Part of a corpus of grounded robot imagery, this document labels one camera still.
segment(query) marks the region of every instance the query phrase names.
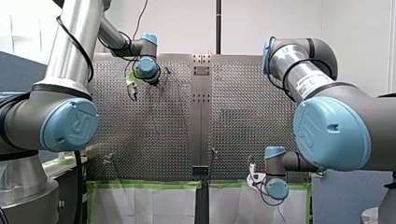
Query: perforated metal panel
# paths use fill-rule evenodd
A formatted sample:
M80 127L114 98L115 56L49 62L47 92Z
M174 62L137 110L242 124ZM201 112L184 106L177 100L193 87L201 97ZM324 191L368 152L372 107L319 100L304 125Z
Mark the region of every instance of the perforated metal panel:
M212 57L212 129L210 163L213 179L246 178L248 156L263 170L264 149L296 147L292 132L293 102L262 76L262 57ZM303 182L307 173L289 173Z
M95 56L92 88L101 118L88 152L89 179L191 179L191 61L190 55L160 57L160 84L138 84L133 102L124 78L127 62Z
M197 120L191 117L197 97L191 96L191 85L199 90L207 83L191 83L197 64L192 55L162 55L158 62L163 72L159 87L143 83L133 102L124 79L126 62L96 56L92 92L101 124L88 152L89 179L191 179L191 145L200 132L191 129L191 121ZM211 109L200 112L211 120L209 148L202 149L209 150L209 158L202 163L211 165L212 179L246 178L249 155L262 171L267 146L296 148L294 105L263 78L262 57L213 55L205 66L210 68L212 93ZM212 149L218 152L216 157L211 156ZM289 181L303 182L307 177L290 173Z

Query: blue cap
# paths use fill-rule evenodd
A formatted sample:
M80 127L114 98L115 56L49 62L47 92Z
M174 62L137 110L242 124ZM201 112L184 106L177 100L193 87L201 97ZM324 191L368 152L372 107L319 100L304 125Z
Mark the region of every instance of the blue cap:
M273 157L279 156L285 153L286 150L284 147L266 147L265 148L265 159L271 159Z
M53 152L81 150L93 139L98 117L91 101L67 100L53 109L41 126L41 145Z
M359 170L370 158L371 138L363 120L331 97L302 102L294 114L293 130L304 157L319 167Z
M276 200L284 200L289 195L289 185L283 179L274 178L265 185L268 195Z
M143 78L154 77L158 69L155 61L149 57L143 57L139 61L138 68Z
M151 42L151 43L157 45L157 36L154 35L154 34L151 34L151 33L143 33L141 38L142 38L142 39L146 39L146 40L148 40L149 42Z

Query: gray robot arm segment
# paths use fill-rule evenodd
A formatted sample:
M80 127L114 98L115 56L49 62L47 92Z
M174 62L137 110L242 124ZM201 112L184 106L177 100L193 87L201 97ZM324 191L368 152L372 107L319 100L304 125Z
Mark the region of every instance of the gray robot arm segment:
M267 147L263 184L273 199L284 200L288 197L287 171L315 173L318 167L307 161L301 153L287 152L283 147Z
M0 108L4 129L1 142L7 148L80 150L92 140L98 115L87 90L87 63L91 60L84 58L76 42L89 59L98 36L111 47L127 46L127 50L113 53L143 56L138 63L139 77L152 85L158 82L157 37L143 34L138 40L127 41L104 18L108 3L108 0L61 3L63 27L58 28L44 79L34 84L29 99Z
M330 47L320 45L321 60L336 69ZM310 60L313 55L303 40L270 42L266 54L264 73L286 83L286 91L299 103L294 134L307 161L337 171L396 170L391 159L396 99L374 98L351 84L335 82L328 70Z

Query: wall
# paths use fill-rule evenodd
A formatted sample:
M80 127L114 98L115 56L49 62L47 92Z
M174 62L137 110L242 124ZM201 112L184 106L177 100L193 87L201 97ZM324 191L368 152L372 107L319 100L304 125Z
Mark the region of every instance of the wall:
M144 3L113 1L106 17L132 38ZM160 53L210 53L215 51L215 19L213 0L149 0L136 38L154 33Z
M323 2L321 37L337 56L340 80L353 83L373 96L391 91L392 2Z
M223 0L222 53L262 55L277 37L320 37L319 0Z
M51 0L0 0L0 50L47 63L61 14Z

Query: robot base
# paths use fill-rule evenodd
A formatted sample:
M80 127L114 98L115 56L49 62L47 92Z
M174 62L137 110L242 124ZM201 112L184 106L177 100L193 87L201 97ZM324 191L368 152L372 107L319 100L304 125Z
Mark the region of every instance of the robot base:
M44 191L3 207L9 223L56 224L58 182L51 180Z

